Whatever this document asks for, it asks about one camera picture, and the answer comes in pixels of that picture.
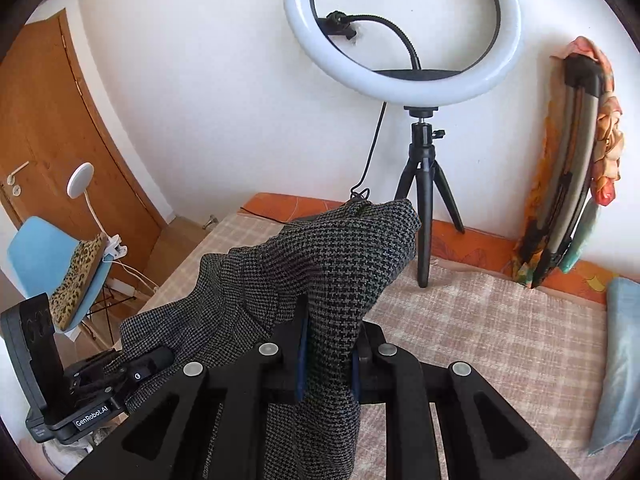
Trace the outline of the pink plaid bed blanket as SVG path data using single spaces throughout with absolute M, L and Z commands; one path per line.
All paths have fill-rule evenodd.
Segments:
M 124 355 L 166 346 L 178 365 L 228 364 L 292 318 L 296 298 L 307 294 L 321 362 L 310 375 L 310 400 L 269 412 L 269 478 L 382 477 L 382 413 L 358 408 L 337 373 L 360 320 L 421 361 L 469 362 L 578 477 L 606 478 L 620 452 L 587 451 L 605 368 L 604 312 L 442 266 L 421 288 L 417 226 L 404 200 L 358 200 L 282 228 L 227 220 L 122 323 Z

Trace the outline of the light blue chair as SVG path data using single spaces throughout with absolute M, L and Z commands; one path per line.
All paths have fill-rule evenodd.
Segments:
M 39 217 L 30 217 L 23 223 L 11 240 L 6 255 L 26 298 L 52 295 L 62 283 L 78 243 L 79 240 Z M 77 338 L 80 323 L 102 292 L 112 262 L 113 258 L 106 256 L 100 263 L 70 328 L 64 333 L 58 330 L 59 334 L 73 340 Z

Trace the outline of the leopard print cushion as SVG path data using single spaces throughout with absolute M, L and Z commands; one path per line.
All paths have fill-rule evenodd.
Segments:
M 74 249 L 63 281 L 49 300 L 52 322 L 58 330 L 65 332 L 70 328 L 96 269 L 102 262 L 106 242 L 107 236 L 100 233 L 92 240 L 81 240 Z

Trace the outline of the folded silver tripod stand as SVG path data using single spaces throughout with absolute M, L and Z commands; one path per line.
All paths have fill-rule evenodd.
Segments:
M 559 156 L 553 168 L 552 194 L 542 206 L 537 234 L 544 248 L 532 277 L 539 286 L 570 247 L 590 188 L 591 157 L 602 94 L 602 68 L 573 53 L 564 58 L 565 106 Z

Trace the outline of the folded light blue cloth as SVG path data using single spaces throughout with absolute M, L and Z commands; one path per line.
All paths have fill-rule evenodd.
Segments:
M 614 278 L 606 291 L 606 367 L 590 455 L 639 432 L 639 284 Z

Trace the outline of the wooden door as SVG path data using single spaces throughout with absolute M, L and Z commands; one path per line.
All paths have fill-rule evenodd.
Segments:
M 1 63 L 1 197 L 16 226 L 38 216 L 80 240 L 99 232 L 82 196 L 66 194 L 83 162 L 88 191 L 108 234 L 128 247 L 111 278 L 137 280 L 165 220 L 143 192 L 110 135 L 85 82 L 65 12 L 24 26 Z

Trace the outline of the dark grey houndstooth shorts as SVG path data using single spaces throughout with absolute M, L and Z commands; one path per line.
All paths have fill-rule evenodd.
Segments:
M 268 411 L 268 479 L 346 479 L 360 407 L 349 369 L 363 317 L 416 254 L 420 221 L 408 200 L 351 200 L 299 219 L 253 247 L 201 258 L 188 296 L 122 323 L 126 358 L 158 346 L 178 365 L 230 364 L 308 300 L 303 399 Z

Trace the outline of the orange floral scarf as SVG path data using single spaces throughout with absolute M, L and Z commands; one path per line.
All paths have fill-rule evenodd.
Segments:
M 559 145 L 563 131 L 565 89 L 562 63 L 564 58 L 573 53 L 592 58 L 601 66 L 603 73 L 602 94 L 599 101 L 596 138 L 591 157 L 590 188 L 585 205 L 582 207 L 582 214 L 572 234 L 570 247 L 561 262 L 552 271 L 560 270 L 563 273 L 568 273 L 574 268 L 591 237 L 602 209 L 615 200 L 615 183 L 620 180 L 620 156 L 624 150 L 625 139 L 622 130 L 620 130 L 620 118 L 623 111 L 615 94 L 612 65 L 604 52 L 593 41 L 579 36 L 570 42 L 561 53 L 553 55 L 551 58 L 548 106 L 547 115 L 544 118 L 541 152 L 532 188 L 525 202 L 524 229 L 513 253 L 512 278 L 528 288 L 536 288 L 532 285 L 532 277 L 542 248 L 544 248 L 544 242 L 539 239 L 537 234 L 537 222 L 542 218 L 544 202 L 552 194 L 552 172 L 559 156 Z

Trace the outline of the white desk lamp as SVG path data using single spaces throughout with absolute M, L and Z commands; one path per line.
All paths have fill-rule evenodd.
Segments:
M 120 260 L 127 255 L 128 247 L 122 244 L 122 238 L 118 235 L 110 235 L 104 228 L 99 216 L 93 208 L 93 204 L 89 195 L 89 185 L 94 176 L 94 166 L 91 162 L 83 162 L 70 175 L 66 185 L 66 194 L 72 200 L 82 196 L 88 207 L 88 211 L 96 222 L 96 226 L 100 232 L 106 237 L 106 247 L 104 254 L 111 257 L 113 261 Z

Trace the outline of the metal door stopper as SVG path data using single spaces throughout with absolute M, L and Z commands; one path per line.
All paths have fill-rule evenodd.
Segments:
M 219 220 L 217 219 L 217 217 L 214 214 L 211 214 L 208 218 L 208 220 L 202 225 L 202 229 L 206 230 L 206 231 L 210 231 L 212 230 L 217 224 L 219 223 Z

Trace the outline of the orange bed sheet edge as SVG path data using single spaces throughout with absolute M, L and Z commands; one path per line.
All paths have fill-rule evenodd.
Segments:
M 257 193 L 241 210 L 273 222 L 288 223 L 295 219 L 322 214 L 341 204 L 335 200 L 277 193 Z M 452 224 L 436 220 L 433 226 L 432 255 L 450 262 L 462 263 L 507 280 L 512 274 L 513 240 L 473 229 L 459 233 Z M 541 287 L 562 292 L 592 304 L 606 304 L 608 285 L 618 275 L 597 264 L 580 260 L 567 274 L 554 270 Z

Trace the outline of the black mini tripod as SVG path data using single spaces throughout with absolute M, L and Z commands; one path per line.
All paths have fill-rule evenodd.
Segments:
M 407 198 L 411 185 L 416 185 L 416 204 L 421 221 L 416 281 L 421 288 L 427 288 L 431 269 L 434 190 L 439 192 L 454 228 L 464 234 L 465 227 L 446 174 L 436 159 L 434 141 L 442 139 L 446 131 L 434 130 L 428 120 L 438 108 L 405 106 L 404 110 L 416 121 L 411 124 L 408 160 L 400 175 L 395 200 Z

